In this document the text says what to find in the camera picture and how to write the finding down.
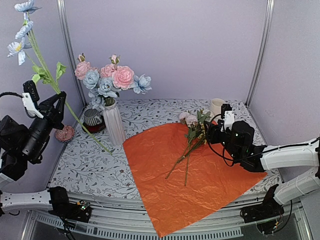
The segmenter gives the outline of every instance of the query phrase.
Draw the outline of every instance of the vent grille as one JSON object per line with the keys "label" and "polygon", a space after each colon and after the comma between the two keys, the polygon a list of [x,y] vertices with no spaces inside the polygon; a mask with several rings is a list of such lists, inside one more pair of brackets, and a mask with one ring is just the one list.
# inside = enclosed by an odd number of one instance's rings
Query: vent grille
{"label": "vent grille", "polygon": [[[51,225],[53,227],[63,229],[63,222],[58,217],[48,216],[38,212],[36,220],[38,222]],[[199,233],[173,233],[171,235],[159,238],[158,235],[155,233],[135,233],[116,231],[109,230],[103,227],[86,225],[85,223],[83,223],[83,226],[86,226],[82,227],[82,229],[85,231],[77,230],[78,227],[76,227],[76,229],[73,232],[86,234],[93,237],[106,238],[110,240],[223,240],[243,236],[240,227]]]}

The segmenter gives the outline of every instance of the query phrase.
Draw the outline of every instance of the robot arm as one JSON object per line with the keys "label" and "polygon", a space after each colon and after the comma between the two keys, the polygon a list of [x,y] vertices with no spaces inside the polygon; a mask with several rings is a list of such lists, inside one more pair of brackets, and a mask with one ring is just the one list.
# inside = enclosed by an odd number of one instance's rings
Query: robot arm
{"label": "robot arm", "polygon": [[[7,184],[20,179],[27,170],[28,162],[40,164],[42,153],[47,147],[52,129],[64,128],[64,106],[66,93],[61,92],[44,100],[40,99],[33,81],[23,84],[24,93],[2,93],[22,98],[23,105],[33,122],[29,128],[18,124],[6,115],[0,121],[0,190]],[[7,193],[0,191],[0,216],[14,209],[47,210],[63,219],[88,222],[91,215],[89,203],[70,203],[67,190],[53,187],[33,193]]]}
{"label": "robot arm", "polygon": [[240,164],[249,172],[311,166],[296,178],[272,186],[261,204],[244,207],[241,215],[246,223],[283,214],[283,204],[320,188],[320,138],[284,146],[255,146],[255,130],[245,121],[234,121],[230,105],[221,107],[221,115],[222,120],[217,125],[205,123],[207,141],[210,144],[221,143],[232,157],[227,160],[233,164]]}

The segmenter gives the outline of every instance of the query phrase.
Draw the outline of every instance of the floral tablecloth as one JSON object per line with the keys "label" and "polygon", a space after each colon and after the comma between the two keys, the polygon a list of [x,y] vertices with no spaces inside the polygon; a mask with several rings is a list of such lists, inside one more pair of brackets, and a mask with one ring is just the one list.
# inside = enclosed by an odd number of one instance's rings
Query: floral tablecloth
{"label": "floral tablecloth", "polygon": [[[241,101],[228,103],[232,106],[236,120],[244,120],[255,129],[254,144],[265,144],[245,105]],[[194,99],[118,101],[127,138],[151,127],[176,123],[182,111],[195,113],[199,109],[209,109],[209,105],[208,100]],[[112,156],[99,147],[78,124],[75,137],[63,152],[48,186],[61,186],[72,193],[99,197],[141,199],[123,146],[114,146],[106,130],[96,133],[95,136],[111,150]],[[267,173],[267,176],[245,195],[266,192],[269,187],[281,182],[278,170]]]}

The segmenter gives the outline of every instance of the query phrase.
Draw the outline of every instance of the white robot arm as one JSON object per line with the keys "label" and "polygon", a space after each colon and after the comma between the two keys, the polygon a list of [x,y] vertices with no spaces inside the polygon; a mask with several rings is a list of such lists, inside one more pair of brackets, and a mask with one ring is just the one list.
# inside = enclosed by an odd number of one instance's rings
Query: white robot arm
{"label": "white robot arm", "polygon": [[[276,168],[310,166],[296,178],[272,186],[261,204],[244,207],[241,216],[246,223],[283,214],[283,204],[320,189],[320,137],[310,141],[283,146],[255,146],[255,130],[245,121],[235,121],[229,104],[221,107],[217,125],[205,122],[209,147],[220,157],[240,164],[249,172],[265,172]],[[216,152],[210,144],[222,144],[232,158]]]}

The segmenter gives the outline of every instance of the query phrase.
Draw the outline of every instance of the flower arrangement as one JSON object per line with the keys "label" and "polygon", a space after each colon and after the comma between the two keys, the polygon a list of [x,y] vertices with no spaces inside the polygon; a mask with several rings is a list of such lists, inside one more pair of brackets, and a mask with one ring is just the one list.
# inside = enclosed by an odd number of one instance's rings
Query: flower arrangement
{"label": "flower arrangement", "polygon": [[210,114],[211,113],[209,111],[205,112],[203,109],[198,110],[196,112],[196,116],[190,114],[190,112],[188,111],[180,113],[180,122],[182,124],[187,125],[189,129],[188,133],[184,135],[187,138],[187,146],[183,154],[181,155],[181,157],[177,159],[177,161],[175,162],[165,179],[167,179],[170,176],[177,164],[181,163],[184,159],[186,159],[184,185],[187,185],[190,154],[200,146],[207,144],[204,121],[209,121],[211,119]]}
{"label": "flower arrangement", "polygon": [[113,54],[109,59],[110,64],[98,69],[86,61],[83,53],[78,56],[74,74],[89,89],[92,108],[103,110],[113,105],[123,90],[133,89],[136,94],[145,94],[152,89],[151,77],[144,74],[138,77],[130,67],[119,66],[120,56]]}
{"label": "flower arrangement", "polygon": [[[38,47],[38,42],[36,40],[36,36],[33,30],[34,22],[31,21],[30,15],[33,14],[35,11],[40,9],[40,7],[35,6],[35,0],[29,0],[24,3],[18,3],[14,6],[15,10],[20,13],[23,13],[23,24],[21,29],[15,35],[15,39],[20,40],[20,42],[12,42],[9,44],[7,49],[9,50],[8,58],[17,56],[18,57],[18,65],[22,65],[25,62],[26,56],[27,58],[33,63],[33,71],[35,74],[32,77],[32,80],[37,84],[38,81],[42,80],[43,84],[49,84],[53,90],[59,94],[61,90],[59,88],[59,79],[61,76],[66,72],[67,67],[62,65],[60,62],[56,64],[56,73],[55,78],[49,71],[49,68],[44,60],[44,57],[41,54],[41,51]],[[38,62],[37,64],[31,57],[25,52],[27,49],[33,49]],[[101,146],[103,147],[108,153],[111,152],[100,142],[98,141],[78,119],[77,115],[74,113],[68,102],[65,102],[65,105],[69,109],[72,116],[76,119],[76,121],[82,126],[82,128]]]}

